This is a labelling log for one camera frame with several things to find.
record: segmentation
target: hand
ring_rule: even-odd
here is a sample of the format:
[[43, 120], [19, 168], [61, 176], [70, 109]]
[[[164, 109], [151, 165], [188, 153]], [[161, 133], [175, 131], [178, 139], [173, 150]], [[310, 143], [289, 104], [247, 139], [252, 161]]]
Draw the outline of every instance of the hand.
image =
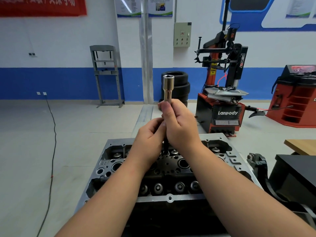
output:
[[172, 99], [171, 105], [163, 101], [158, 106], [167, 125], [168, 141], [182, 156], [202, 144], [194, 115], [181, 101]]
[[163, 118], [152, 119], [138, 130], [127, 159], [135, 161], [145, 173], [159, 157], [165, 136]]

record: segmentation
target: stack of tires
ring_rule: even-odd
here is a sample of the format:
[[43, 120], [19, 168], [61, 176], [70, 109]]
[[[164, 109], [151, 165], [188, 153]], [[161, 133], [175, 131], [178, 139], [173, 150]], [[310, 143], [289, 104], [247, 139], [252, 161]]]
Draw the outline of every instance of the stack of tires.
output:
[[190, 83], [188, 82], [188, 74], [183, 71], [167, 71], [161, 74], [161, 99], [163, 101], [164, 91], [162, 88], [163, 76], [174, 76], [174, 89], [172, 91], [172, 99], [179, 99], [185, 106], [188, 106], [188, 97], [190, 93]]

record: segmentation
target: wooden board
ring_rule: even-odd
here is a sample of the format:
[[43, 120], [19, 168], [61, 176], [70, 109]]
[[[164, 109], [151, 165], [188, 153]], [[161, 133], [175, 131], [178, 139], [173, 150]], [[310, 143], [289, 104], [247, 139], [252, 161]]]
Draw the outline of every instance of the wooden board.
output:
[[300, 155], [316, 155], [316, 140], [285, 140], [284, 144]]

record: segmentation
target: control panel box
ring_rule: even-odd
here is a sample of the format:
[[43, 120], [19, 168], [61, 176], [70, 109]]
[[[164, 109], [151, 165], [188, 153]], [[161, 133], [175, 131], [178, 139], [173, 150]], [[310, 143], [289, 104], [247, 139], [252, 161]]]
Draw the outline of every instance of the control panel box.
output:
[[191, 43], [192, 22], [174, 24], [173, 47], [189, 47]]

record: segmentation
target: engine block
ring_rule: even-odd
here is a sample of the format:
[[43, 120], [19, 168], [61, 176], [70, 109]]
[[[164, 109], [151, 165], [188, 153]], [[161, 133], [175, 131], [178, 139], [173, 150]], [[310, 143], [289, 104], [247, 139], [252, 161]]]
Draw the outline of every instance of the engine block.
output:
[[[246, 162], [223, 133], [200, 134], [200, 139], [218, 158], [261, 187]], [[133, 141], [133, 138], [107, 141], [81, 195], [76, 211], [89, 201], [120, 167], [128, 156]], [[207, 203], [192, 169], [181, 153], [172, 146], [169, 147], [168, 155], [163, 155], [161, 151], [156, 162], [145, 174], [127, 226], [134, 226], [137, 231], [140, 225], [142, 229], [146, 226], [154, 226], [154, 228], [164, 226], [164, 229], [169, 229], [171, 225], [163, 221], [168, 215], [173, 216], [172, 226], [178, 223], [178, 226], [182, 226], [185, 230], [183, 233], [178, 230], [174, 235], [196, 234], [194, 230], [199, 225], [202, 225], [199, 226], [199, 234], [212, 234], [215, 229], [217, 230], [215, 233], [226, 232]], [[205, 221], [208, 222], [207, 227], [202, 224]], [[212, 231], [209, 231], [210, 223], [214, 225]]]

